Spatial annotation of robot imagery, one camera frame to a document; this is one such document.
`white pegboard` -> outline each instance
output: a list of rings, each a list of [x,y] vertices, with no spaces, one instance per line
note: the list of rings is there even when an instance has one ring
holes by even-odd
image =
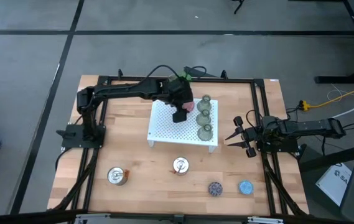
[[[200,126],[196,123],[196,116],[200,113],[197,109],[197,103],[201,99],[193,99],[195,108],[187,113],[187,120],[181,123],[172,121],[172,114],[177,109],[169,105],[165,105],[160,100],[156,100],[152,104],[151,120],[149,122],[149,130],[147,132],[147,140],[149,144],[153,142],[174,142],[182,144],[196,144],[201,146],[211,146],[214,150],[218,146],[218,101],[210,100],[212,108],[210,117],[212,119],[213,137],[209,141],[202,141],[197,136],[197,130]]]

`blue lid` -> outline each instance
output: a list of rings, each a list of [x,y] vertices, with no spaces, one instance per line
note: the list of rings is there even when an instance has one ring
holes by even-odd
[[[245,195],[251,195],[253,193],[253,190],[254,190],[254,187],[250,181],[244,180],[239,183],[240,193],[245,194]]]

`wooden table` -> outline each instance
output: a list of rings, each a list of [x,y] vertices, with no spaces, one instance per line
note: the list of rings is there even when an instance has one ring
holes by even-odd
[[[97,80],[96,75],[83,75],[78,90],[96,85]],[[264,82],[270,114],[286,118],[279,81]],[[146,137],[152,101],[141,98],[109,100],[106,138],[96,166],[90,212],[269,215],[261,156],[247,158],[244,149],[226,146],[241,141],[240,137],[224,140],[235,130],[233,118],[244,118],[253,109],[250,84],[194,82],[191,87],[195,98],[209,94],[218,100],[218,148],[212,154],[205,146],[157,142],[150,148]],[[263,114],[259,90],[257,95]],[[78,117],[74,105],[70,122]],[[249,120],[255,124],[254,113],[249,114]],[[244,127],[248,128],[245,119],[244,122]],[[82,149],[72,149],[61,158],[48,208],[56,206],[75,183],[81,156]],[[190,164],[184,176],[172,172],[172,163],[180,156],[186,157]],[[285,188],[300,208],[308,212],[297,161],[287,153],[278,156]],[[108,171],[114,166],[131,171],[123,186],[110,184],[107,179]],[[238,183],[242,180],[253,183],[252,195],[238,192]],[[207,192],[208,185],[214,181],[223,186],[220,197],[212,197]],[[273,193],[276,210],[280,212],[276,188]],[[78,208],[82,208],[84,194],[85,186],[80,192]]]

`gray floor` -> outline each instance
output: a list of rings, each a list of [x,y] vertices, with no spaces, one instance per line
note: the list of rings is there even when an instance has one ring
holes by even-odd
[[[0,0],[0,29],[69,29],[77,0]],[[79,30],[353,30],[342,3],[246,0],[238,15],[229,1],[86,1]],[[66,37],[0,35],[0,214],[7,212],[25,161]],[[83,74],[145,75],[158,64],[176,70],[204,65],[230,77],[278,78],[286,107],[299,100],[327,100],[332,85],[316,85],[317,75],[354,72],[354,39],[342,37],[260,37],[214,35],[75,36],[65,64],[22,212],[44,211],[54,178],[63,129]],[[336,85],[344,91],[354,85]],[[322,119],[354,107],[354,96],[333,105],[299,113],[301,121]],[[340,119],[354,122],[354,112]],[[313,137],[301,143],[320,150]],[[329,143],[354,146],[354,131]],[[327,147],[327,153],[339,149]],[[310,212],[325,216],[311,199]]]

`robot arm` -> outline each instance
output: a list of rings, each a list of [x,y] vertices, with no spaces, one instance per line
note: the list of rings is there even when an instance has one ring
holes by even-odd
[[[227,139],[240,134],[244,141],[229,146],[247,148],[248,157],[256,156],[256,151],[249,144],[251,141],[256,141],[257,146],[263,152],[297,152],[296,139],[298,137],[321,135],[326,138],[339,139],[346,135],[339,120],[333,118],[295,122],[274,116],[265,116],[261,120],[261,125],[247,129],[243,128],[240,116],[235,117],[233,122],[237,128]]]
[[[83,124],[69,124],[66,131],[57,131],[63,137],[63,147],[99,147],[103,144],[105,127],[98,126],[95,111],[99,105],[113,98],[141,97],[145,100],[161,100],[177,108],[172,115],[175,123],[186,121],[184,103],[193,101],[189,81],[183,77],[146,77],[139,83],[122,85],[89,86],[77,93],[77,111],[82,115]]]

